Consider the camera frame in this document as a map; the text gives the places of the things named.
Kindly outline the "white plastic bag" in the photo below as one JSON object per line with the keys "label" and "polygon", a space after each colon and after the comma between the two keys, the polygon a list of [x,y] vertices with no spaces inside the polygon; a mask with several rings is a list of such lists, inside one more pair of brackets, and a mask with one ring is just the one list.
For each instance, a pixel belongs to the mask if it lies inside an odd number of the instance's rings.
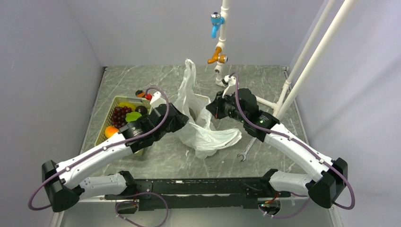
{"label": "white plastic bag", "polygon": [[[196,66],[190,60],[185,60],[183,81],[179,87],[174,106],[189,117],[187,124],[175,134],[180,141],[195,150],[195,156],[206,159],[214,155],[218,150],[235,145],[241,138],[239,129],[227,129],[217,131],[212,123],[212,114],[206,110],[211,103],[207,96],[194,93],[196,82]],[[198,117],[196,122],[191,118],[188,108],[196,110]]]}

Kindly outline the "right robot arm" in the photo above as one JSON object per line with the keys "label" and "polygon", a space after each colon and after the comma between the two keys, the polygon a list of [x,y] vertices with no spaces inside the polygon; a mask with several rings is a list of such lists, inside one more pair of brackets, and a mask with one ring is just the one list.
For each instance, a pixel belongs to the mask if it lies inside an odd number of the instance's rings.
{"label": "right robot arm", "polygon": [[229,117],[242,123],[245,131],[269,144],[298,164],[305,174],[269,170],[261,177],[261,192],[272,196],[278,192],[305,195],[323,208],[330,208],[347,186],[348,164],[323,155],[290,133],[284,124],[257,105],[256,97],[247,88],[238,90],[239,97],[217,92],[206,109],[215,117]]}

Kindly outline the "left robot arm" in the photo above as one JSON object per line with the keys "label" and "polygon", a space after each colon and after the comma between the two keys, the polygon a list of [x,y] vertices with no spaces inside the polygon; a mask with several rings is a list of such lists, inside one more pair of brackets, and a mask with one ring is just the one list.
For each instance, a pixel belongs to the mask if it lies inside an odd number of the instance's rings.
{"label": "left robot arm", "polygon": [[189,117],[173,104],[161,104],[77,157],[59,163],[46,161],[42,164],[42,181],[50,207],[54,212],[61,212],[79,200],[98,195],[131,198],[136,192],[136,183],[130,172],[103,177],[92,177],[92,174],[113,161],[150,147],[166,133],[183,128],[188,121]]}

